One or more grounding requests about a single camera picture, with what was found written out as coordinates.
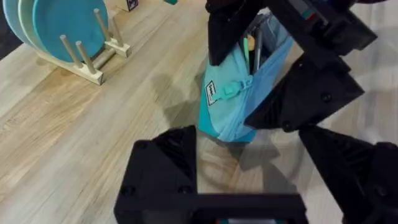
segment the teal plate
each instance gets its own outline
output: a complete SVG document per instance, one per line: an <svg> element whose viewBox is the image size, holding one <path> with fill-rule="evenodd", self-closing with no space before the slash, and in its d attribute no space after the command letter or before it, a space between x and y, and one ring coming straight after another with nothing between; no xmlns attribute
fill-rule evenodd
<svg viewBox="0 0 398 224"><path fill-rule="evenodd" d="M32 46L31 42L26 37L24 31L22 30L21 23L18 17L18 0L3 0L2 8L4 10L4 15L6 16L8 25L14 34L24 43Z"/></svg>
<svg viewBox="0 0 398 224"><path fill-rule="evenodd" d="M35 0L33 25L35 33L47 52L54 57L72 62L60 36L65 34L78 58L75 42L83 42L88 55L94 56L103 46L105 37L97 23L94 9L99 9L108 26L108 15L103 0Z"/></svg>

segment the wooden table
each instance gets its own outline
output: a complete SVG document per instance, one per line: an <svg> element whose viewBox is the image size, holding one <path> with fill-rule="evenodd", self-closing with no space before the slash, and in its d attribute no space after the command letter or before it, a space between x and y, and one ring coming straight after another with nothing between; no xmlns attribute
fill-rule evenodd
<svg viewBox="0 0 398 224"><path fill-rule="evenodd" d="M204 0L142 0L132 12L106 4L133 51L104 68L103 86L44 62L26 45L0 61L0 223L116 223L113 206L133 143L196 123L208 53ZM359 138L374 128L398 143L397 5L355 7L380 35L346 58L367 93L324 126ZM295 46L284 71L298 55ZM296 133L261 131L248 146L199 134L198 188L298 190L312 223L342 216Z"/></svg>

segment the teal pouch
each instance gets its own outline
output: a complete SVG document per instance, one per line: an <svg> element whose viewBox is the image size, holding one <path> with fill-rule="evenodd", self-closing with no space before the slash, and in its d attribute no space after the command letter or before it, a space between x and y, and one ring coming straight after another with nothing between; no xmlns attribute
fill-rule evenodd
<svg viewBox="0 0 398 224"><path fill-rule="evenodd" d="M264 44L272 50L260 69L250 75L238 44L219 66L206 66L198 128L224 142L250 142L255 130L244 120L271 92L293 39L274 17L262 23Z"/></svg>

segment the wooden dowel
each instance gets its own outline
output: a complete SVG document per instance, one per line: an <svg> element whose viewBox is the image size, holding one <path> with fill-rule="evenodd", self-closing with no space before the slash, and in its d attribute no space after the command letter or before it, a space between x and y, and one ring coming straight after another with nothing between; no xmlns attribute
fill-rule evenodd
<svg viewBox="0 0 398 224"><path fill-rule="evenodd" d="M110 49L110 50L105 50L106 53L104 55L102 55L102 57L100 59L98 59L95 63L94 63L94 67L96 69L100 69L102 68L102 66L104 66L104 64L110 60L113 55L116 54L116 51L114 49Z"/></svg>
<svg viewBox="0 0 398 224"><path fill-rule="evenodd" d="M108 29L105 26L104 21L102 21L102 17L100 15L100 10L99 9L94 9L94 14L95 14L95 17L97 18L99 26L101 27L102 33L105 36L105 40L106 41L110 41L111 40L111 36L110 36L110 34L108 32Z"/></svg>
<svg viewBox="0 0 398 224"><path fill-rule="evenodd" d="M114 17L111 19L111 23L112 23L112 27L113 27L114 37L118 41L118 46L119 47L123 47L123 45L124 45L123 44L123 40L122 40L122 37L120 35L120 31L119 31L118 25L116 25L116 22L114 20Z"/></svg>
<svg viewBox="0 0 398 224"><path fill-rule="evenodd" d="M86 49L84 48L82 42L76 41L76 47L80 52L80 55L83 57L83 60L86 62L86 65L88 67L88 70L90 71L91 74L95 74L97 73L97 70L94 68L93 62L91 61L91 59L89 58L89 56L87 55Z"/></svg>
<svg viewBox="0 0 398 224"><path fill-rule="evenodd" d="M60 39L61 39L63 45L65 46L65 48L67 49L67 52L69 53L69 55L72 58L75 65L78 68L83 68L83 64L77 59L77 55L76 55L75 51L73 51L72 47L70 46L66 35L61 35Z"/></svg>

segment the wooden dish rack base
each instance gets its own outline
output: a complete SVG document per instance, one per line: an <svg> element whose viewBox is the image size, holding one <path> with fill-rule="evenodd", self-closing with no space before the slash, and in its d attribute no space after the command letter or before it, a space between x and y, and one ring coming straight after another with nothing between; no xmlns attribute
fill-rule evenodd
<svg viewBox="0 0 398 224"><path fill-rule="evenodd" d="M90 57L88 56L83 43L81 41L77 41L75 44L79 51L79 54L84 60L84 63L78 60L76 52L72 49L67 36L61 35L60 41L65 46L66 50L68 51L70 57L73 60L73 63L64 62L63 60L59 60L50 54L43 52L41 50L36 49L37 54L39 57L47 60L55 65L62 67L80 77L83 77L97 85L102 85L105 81L104 79L104 72L100 69L113 57L113 55L118 54L127 58L131 54L131 46L125 44L121 38L119 29L114 21L114 18L111 19L111 26L113 28L113 37L109 34L108 29L106 28L101 16L100 10L95 9L94 14L97 18L97 22L101 27L101 30L105 36L104 42L104 50L98 56L96 63L93 63Z"/></svg>

